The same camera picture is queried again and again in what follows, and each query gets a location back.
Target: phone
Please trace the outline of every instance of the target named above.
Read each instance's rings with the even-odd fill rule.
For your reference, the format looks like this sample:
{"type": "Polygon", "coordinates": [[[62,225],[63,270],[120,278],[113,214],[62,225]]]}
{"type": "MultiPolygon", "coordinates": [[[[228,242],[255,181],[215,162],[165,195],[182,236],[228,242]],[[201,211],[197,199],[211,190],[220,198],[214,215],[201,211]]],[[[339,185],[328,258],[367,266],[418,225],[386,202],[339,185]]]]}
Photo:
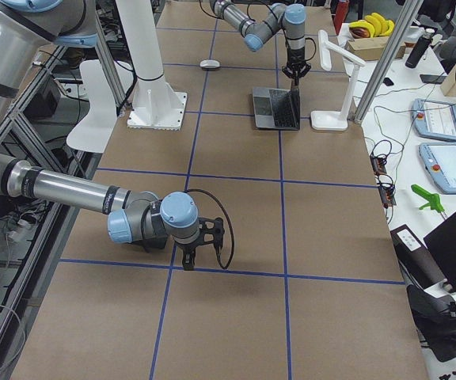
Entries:
{"type": "Polygon", "coordinates": [[[423,83],[434,83],[435,85],[440,85],[444,82],[446,75],[430,75],[430,74],[420,74],[420,79],[423,83]]]}
{"type": "Polygon", "coordinates": [[[384,83],[385,85],[387,85],[387,86],[393,86],[393,85],[395,84],[395,83],[393,83],[393,81],[392,81],[390,78],[388,78],[388,77],[386,77],[386,78],[383,79],[383,83],[384,83]]]}

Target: white table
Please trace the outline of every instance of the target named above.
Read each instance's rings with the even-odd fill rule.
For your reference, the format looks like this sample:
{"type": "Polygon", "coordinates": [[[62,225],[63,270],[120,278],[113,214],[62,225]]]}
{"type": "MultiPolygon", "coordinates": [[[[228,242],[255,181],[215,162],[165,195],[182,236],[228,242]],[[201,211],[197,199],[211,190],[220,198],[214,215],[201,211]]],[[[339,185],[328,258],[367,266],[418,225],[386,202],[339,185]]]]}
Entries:
{"type": "MultiPolygon", "coordinates": [[[[346,41],[351,38],[348,30],[348,24],[344,24],[338,36],[339,45],[344,46],[346,41]]],[[[395,59],[386,74],[394,85],[381,85],[378,95],[372,102],[369,112],[362,122],[364,135],[367,138],[367,149],[372,151],[374,144],[369,140],[378,142],[386,139],[376,121],[376,116],[382,126],[385,135],[405,142],[404,153],[402,157],[397,155],[389,156],[386,170],[388,174],[396,180],[395,199],[397,205],[393,207],[393,217],[389,222],[389,228],[393,230],[403,224],[407,224],[411,230],[420,239],[436,228],[443,218],[436,211],[430,209],[419,210],[419,207],[426,203],[424,199],[413,193],[412,184],[418,184],[429,192],[439,193],[441,203],[448,215],[456,212],[456,195],[442,194],[434,185],[430,176],[426,173],[423,162],[418,154],[418,146],[425,142],[434,142],[434,140],[424,139],[412,128],[412,119],[410,112],[395,113],[387,111],[378,106],[386,107],[394,111],[405,111],[411,109],[412,102],[420,97],[435,101],[447,101],[456,103],[456,97],[445,97],[439,88],[439,85],[424,85],[420,80],[420,74],[445,74],[443,67],[435,56],[433,50],[428,48],[424,57],[420,60],[415,69],[405,66],[405,60],[409,52],[402,59],[395,59]]],[[[359,97],[370,80],[371,75],[376,67],[377,61],[367,62],[359,72],[359,81],[355,88],[355,104],[358,105],[359,97]]],[[[346,72],[351,75],[353,65],[346,59],[344,60],[346,72]]],[[[376,154],[387,153],[390,145],[382,143],[379,145],[376,154]]],[[[393,142],[393,152],[398,152],[401,147],[393,142]]],[[[427,289],[429,293],[439,296],[444,295],[444,291],[439,285],[427,289]]],[[[431,350],[423,350],[424,358],[427,363],[427,369],[430,379],[437,379],[445,374],[451,374],[451,378],[456,378],[452,371],[456,371],[456,358],[448,362],[439,362],[431,350]]]]}

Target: black bottle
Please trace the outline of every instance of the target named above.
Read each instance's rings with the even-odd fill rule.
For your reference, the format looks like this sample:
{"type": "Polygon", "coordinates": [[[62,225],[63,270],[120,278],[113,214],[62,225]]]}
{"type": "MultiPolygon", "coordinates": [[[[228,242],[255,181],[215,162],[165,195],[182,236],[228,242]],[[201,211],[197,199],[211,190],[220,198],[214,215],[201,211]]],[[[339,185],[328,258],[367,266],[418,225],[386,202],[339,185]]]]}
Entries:
{"type": "Polygon", "coordinates": [[[424,34],[418,39],[415,47],[411,50],[411,54],[409,54],[408,60],[405,61],[405,65],[407,67],[411,67],[412,69],[416,67],[421,57],[424,56],[424,53],[427,50],[428,46],[431,44],[434,32],[434,29],[425,29],[424,34]]]}

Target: white mouse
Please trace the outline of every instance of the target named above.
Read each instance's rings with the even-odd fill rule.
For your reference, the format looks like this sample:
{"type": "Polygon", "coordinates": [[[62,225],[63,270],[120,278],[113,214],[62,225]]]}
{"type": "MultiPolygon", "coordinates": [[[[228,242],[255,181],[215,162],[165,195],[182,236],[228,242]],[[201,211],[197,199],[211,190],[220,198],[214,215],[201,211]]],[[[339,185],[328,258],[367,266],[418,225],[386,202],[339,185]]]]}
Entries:
{"type": "Polygon", "coordinates": [[[204,59],[199,63],[199,66],[204,70],[214,70],[218,69],[220,64],[215,59],[204,59]]]}

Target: laptop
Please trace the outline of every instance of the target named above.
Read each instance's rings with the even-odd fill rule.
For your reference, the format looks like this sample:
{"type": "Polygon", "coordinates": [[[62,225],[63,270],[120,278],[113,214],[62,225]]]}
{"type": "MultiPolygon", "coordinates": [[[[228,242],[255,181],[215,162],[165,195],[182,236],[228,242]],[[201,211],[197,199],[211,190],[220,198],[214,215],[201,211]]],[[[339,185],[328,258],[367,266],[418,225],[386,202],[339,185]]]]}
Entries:
{"type": "Polygon", "coordinates": [[[300,95],[298,89],[253,88],[256,128],[277,131],[300,129],[300,95]]]}

